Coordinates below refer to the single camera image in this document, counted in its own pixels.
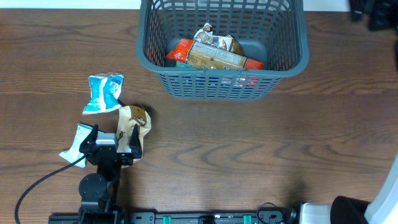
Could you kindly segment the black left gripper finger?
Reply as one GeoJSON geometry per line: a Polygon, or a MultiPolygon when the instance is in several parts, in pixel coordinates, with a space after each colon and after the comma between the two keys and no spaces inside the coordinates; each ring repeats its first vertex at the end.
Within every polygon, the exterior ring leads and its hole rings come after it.
{"type": "Polygon", "coordinates": [[[133,159],[142,158],[142,146],[139,140],[139,125],[135,124],[132,129],[132,134],[129,142],[129,148],[131,150],[133,159]]]}
{"type": "Polygon", "coordinates": [[[98,137],[98,125],[94,125],[91,132],[80,144],[79,152],[94,152],[98,137]]]}

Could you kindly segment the beige brown cookie bag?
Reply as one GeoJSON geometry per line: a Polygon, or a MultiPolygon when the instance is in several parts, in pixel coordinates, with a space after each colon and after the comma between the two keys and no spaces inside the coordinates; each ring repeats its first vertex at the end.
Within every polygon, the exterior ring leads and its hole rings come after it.
{"type": "Polygon", "coordinates": [[[193,36],[197,42],[211,45],[213,47],[227,50],[228,52],[244,55],[243,47],[232,36],[214,35],[213,27],[211,24],[206,23],[197,33],[193,36]]]}

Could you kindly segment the orange pasta packet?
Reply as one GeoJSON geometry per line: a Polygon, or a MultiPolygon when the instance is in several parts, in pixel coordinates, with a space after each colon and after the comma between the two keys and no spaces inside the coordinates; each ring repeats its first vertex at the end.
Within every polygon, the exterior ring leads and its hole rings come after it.
{"type": "Polygon", "coordinates": [[[265,65],[251,58],[228,52],[193,39],[182,39],[166,59],[197,68],[215,70],[262,70],[265,65]]]}

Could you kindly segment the tan brown snack bag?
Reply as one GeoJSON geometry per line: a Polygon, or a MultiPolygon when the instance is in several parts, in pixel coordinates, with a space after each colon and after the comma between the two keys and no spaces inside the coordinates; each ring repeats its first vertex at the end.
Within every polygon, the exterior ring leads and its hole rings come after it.
{"type": "Polygon", "coordinates": [[[118,138],[117,152],[130,152],[128,145],[132,130],[137,124],[139,127],[139,142],[144,149],[144,137],[151,130],[151,118],[146,110],[138,106],[123,106],[119,109],[119,121],[116,136],[118,138]]]}

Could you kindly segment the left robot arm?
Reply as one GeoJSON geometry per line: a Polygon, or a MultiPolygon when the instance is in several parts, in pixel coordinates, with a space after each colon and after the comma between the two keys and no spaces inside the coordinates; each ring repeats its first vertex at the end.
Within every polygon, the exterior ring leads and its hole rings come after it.
{"type": "Polygon", "coordinates": [[[95,173],[85,176],[79,184],[81,207],[78,223],[127,224],[129,213],[116,205],[121,168],[131,166],[142,157],[139,126],[132,129],[127,152],[118,152],[115,134],[99,133],[98,126],[80,144],[80,152],[97,167],[95,173]]]}

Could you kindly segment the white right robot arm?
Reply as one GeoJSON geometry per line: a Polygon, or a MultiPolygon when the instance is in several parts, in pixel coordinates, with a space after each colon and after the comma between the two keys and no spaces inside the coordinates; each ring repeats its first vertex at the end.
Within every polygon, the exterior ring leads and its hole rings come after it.
{"type": "MultiPolygon", "coordinates": [[[[369,16],[371,31],[397,30],[397,0],[350,0],[350,19],[369,16]]],[[[338,196],[331,204],[300,203],[284,215],[284,223],[397,223],[397,159],[373,202],[338,196]]]]}

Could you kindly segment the colourful tissue multipack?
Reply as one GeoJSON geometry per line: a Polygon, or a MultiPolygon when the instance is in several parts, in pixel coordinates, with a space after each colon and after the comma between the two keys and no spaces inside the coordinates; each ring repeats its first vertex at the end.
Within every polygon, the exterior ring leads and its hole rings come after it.
{"type": "MultiPolygon", "coordinates": [[[[188,65],[182,62],[176,62],[176,68],[190,68],[192,65],[188,65]]],[[[258,78],[235,78],[234,81],[231,77],[222,78],[221,84],[222,85],[230,85],[234,83],[234,87],[243,87],[246,84],[248,87],[253,88],[257,85],[259,79],[258,78]]]]}

